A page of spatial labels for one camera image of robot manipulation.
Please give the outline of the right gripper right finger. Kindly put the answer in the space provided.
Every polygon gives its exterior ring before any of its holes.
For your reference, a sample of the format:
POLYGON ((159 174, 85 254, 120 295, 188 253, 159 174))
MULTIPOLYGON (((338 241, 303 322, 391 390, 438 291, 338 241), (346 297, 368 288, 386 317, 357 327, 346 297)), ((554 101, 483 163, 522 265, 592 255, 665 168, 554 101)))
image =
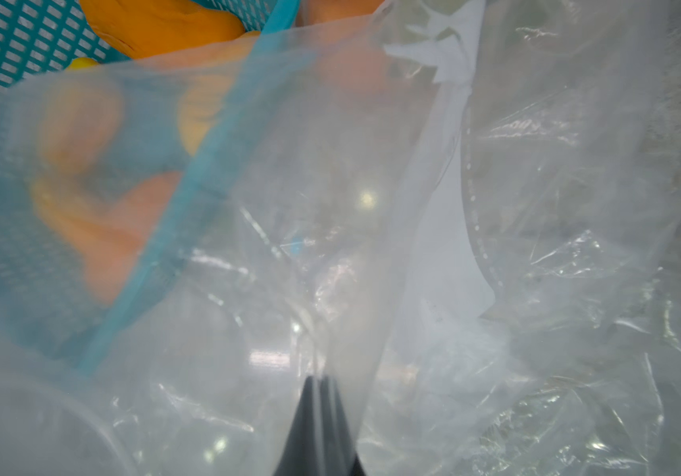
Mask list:
POLYGON ((366 476, 336 383, 330 377, 323 377, 319 391, 319 474, 366 476))

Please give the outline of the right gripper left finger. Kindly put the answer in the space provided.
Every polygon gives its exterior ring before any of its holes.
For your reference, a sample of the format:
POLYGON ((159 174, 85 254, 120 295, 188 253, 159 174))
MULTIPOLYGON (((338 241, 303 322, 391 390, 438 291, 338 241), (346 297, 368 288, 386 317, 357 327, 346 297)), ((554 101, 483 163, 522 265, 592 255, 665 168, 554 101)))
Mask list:
POLYGON ((310 376, 304 382, 300 400, 274 476, 319 474, 321 431, 321 386, 310 376))

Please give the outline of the small yellow mango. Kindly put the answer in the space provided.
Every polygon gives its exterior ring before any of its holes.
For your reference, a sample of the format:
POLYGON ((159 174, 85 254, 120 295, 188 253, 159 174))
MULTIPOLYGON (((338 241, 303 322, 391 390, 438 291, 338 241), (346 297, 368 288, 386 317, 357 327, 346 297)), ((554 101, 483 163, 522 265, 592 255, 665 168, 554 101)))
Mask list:
POLYGON ((217 115, 234 84, 235 76, 224 73, 203 75, 189 82, 177 105, 177 127, 181 144, 191 157, 217 123, 217 115))

